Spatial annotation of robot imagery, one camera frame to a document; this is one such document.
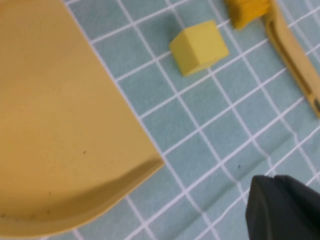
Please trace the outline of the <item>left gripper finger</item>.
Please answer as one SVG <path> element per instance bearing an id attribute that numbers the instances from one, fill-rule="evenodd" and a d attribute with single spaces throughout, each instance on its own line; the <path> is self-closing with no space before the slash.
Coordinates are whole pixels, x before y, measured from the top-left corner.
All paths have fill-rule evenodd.
<path id="1" fill-rule="evenodd" d="M 320 194 L 289 175 L 255 175 L 245 218 L 251 240 L 318 240 Z"/>

